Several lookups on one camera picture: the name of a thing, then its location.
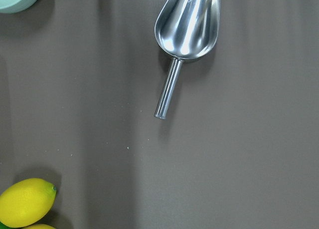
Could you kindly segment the steel ice scoop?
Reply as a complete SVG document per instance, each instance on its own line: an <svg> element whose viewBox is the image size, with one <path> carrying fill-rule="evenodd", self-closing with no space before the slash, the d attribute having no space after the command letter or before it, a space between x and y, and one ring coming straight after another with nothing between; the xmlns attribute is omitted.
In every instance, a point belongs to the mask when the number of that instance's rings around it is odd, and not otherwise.
<svg viewBox="0 0 319 229"><path fill-rule="evenodd" d="M216 45L221 0L167 0L154 27L159 47L171 57L154 116L165 119L182 65L207 55Z"/></svg>

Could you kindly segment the yellow lemon upper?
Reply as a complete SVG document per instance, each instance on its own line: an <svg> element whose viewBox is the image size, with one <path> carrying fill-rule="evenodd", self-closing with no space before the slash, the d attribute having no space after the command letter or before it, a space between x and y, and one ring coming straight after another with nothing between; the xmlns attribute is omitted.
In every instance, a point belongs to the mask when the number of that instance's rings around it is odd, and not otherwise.
<svg viewBox="0 0 319 229"><path fill-rule="evenodd" d="M0 195L0 222L22 228L42 219L52 208L57 189L40 178L17 182Z"/></svg>

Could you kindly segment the yellow lemon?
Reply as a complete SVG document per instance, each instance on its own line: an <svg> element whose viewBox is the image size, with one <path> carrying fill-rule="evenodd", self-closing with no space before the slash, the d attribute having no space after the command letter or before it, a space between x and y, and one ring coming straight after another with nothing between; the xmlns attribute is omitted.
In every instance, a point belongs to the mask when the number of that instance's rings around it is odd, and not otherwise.
<svg viewBox="0 0 319 229"><path fill-rule="evenodd" d="M22 228L42 219L52 208L57 189L40 178L17 182L0 195L0 222Z"/></svg>
<svg viewBox="0 0 319 229"><path fill-rule="evenodd" d="M56 228L47 224L32 224L32 225L23 227L22 229L56 229Z"/></svg>

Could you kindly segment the yellow lemon lower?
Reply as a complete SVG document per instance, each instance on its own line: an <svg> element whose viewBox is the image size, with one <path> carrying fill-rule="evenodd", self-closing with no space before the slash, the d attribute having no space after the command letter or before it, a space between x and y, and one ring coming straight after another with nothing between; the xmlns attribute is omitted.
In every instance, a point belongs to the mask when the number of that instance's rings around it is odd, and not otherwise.
<svg viewBox="0 0 319 229"><path fill-rule="evenodd" d="M56 229L56 228L47 224L32 224L32 225L23 227L22 229Z"/></svg>

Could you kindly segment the green lime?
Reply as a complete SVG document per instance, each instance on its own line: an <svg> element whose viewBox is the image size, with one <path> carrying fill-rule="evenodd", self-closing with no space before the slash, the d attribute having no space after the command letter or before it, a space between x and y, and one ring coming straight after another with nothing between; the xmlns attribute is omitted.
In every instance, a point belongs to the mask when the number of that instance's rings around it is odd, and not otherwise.
<svg viewBox="0 0 319 229"><path fill-rule="evenodd" d="M8 229L8 227L0 222L0 229Z"/></svg>

